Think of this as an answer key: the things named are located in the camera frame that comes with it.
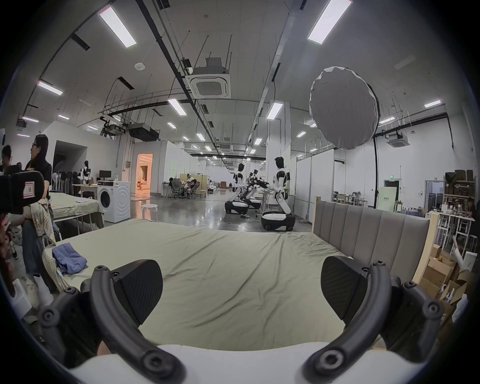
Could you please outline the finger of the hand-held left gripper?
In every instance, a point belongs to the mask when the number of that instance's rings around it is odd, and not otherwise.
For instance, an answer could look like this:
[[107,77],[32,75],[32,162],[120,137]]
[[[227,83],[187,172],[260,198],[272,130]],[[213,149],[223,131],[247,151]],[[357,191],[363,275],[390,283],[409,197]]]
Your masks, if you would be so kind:
[[39,171],[23,171],[0,177],[0,213],[22,214],[24,207],[43,199],[45,183]]

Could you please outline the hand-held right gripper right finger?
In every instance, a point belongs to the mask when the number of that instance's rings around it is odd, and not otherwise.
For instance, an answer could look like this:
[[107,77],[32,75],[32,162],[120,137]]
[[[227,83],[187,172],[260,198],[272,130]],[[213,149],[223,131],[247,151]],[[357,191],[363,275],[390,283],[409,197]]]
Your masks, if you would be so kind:
[[346,256],[328,256],[321,269],[321,291],[345,328],[303,363],[302,375],[309,383],[339,378],[378,336],[387,351],[410,363],[425,363],[431,355],[443,305],[416,283],[391,276],[385,262],[362,266]]

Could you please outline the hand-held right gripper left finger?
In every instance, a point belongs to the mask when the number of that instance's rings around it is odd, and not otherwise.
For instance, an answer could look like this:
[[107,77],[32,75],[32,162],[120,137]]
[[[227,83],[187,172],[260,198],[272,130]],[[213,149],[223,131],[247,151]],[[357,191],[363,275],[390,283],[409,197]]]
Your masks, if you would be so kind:
[[80,289],[69,286],[38,315],[44,346],[68,369],[97,356],[101,343],[157,384],[180,384],[185,368],[143,336],[139,327],[159,303],[163,277],[155,260],[132,261],[111,271],[98,265]]

